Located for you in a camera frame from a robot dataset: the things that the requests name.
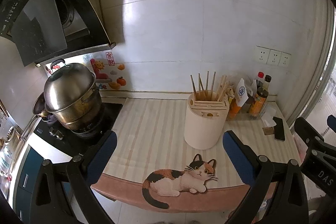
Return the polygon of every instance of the cat illustration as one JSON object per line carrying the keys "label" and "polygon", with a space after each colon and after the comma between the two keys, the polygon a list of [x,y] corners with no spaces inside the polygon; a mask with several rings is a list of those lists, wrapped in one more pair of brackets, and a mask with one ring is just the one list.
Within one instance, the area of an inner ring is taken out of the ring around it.
{"label": "cat illustration", "polygon": [[159,169],[151,173],[142,184],[142,195],[145,200],[161,209],[168,209],[169,205],[155,200],[149,193],[149,189],[160,196],[179,196],[181,191],[190,193],[204,193],[206,180],[218,180],[215,177],[216,160],[208,162],[202,160],[200,154],[196,154],[193,162],[187,165],[184,171],[172,169]]}

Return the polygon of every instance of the cabinet handle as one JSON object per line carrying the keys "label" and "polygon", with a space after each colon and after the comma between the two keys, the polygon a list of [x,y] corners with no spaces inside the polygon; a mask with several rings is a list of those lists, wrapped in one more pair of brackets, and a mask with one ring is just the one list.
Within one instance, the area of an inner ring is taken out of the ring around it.
{"label": "cabinet handle", "polygon": [[28,174],[26,174],[25,181],[23,182],[23,187],[27,186]]}

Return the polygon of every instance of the white plastic container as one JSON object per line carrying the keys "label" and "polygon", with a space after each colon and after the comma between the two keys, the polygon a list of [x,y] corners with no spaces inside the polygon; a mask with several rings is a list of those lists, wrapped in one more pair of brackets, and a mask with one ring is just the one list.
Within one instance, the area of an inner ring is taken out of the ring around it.
{"label": "white plastic container", "polygon": [[194,94],[191,94],[184,125],[184,139],[187,144],[200,150],[213,147],[221,136],[229,108],[225,99],[222,102],[195,101]]}

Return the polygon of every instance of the striped mat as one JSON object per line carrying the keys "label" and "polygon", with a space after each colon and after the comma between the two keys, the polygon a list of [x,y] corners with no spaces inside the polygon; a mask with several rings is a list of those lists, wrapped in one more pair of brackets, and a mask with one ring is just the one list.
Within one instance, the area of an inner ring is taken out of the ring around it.
{"label": "striped mat", "polygon": [[[184,170],[199,153],[203,160],[217,160],[215,174],[218,181],[209,180],[207,188],[222,188],[242,185],[235,168],[227,156],[220,137],[211,149],[197,150],[184,140],[186,100],[127,99],[113,126],[118,136],[118,145],[105,167],[104,173],[142,183],[157,169]],[[276,103],[277,116],[283,118]],[[240,140],[249,145],[257,154],[266,155],[270,160],[300,162],[295,143],[285,124],[286,141],[265,136],[263,122],[226,122],[223,132],[232,130]]]}

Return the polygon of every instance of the black range hood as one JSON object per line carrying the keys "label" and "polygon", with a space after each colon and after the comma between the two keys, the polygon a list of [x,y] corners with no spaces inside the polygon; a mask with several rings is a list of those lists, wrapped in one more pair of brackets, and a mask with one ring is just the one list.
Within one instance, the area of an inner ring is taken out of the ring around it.
{"label": "black range hood", "polygon": [[25,66],[115,46],[89,0],[8,0],[3,9],[0,36],[16,44]]}

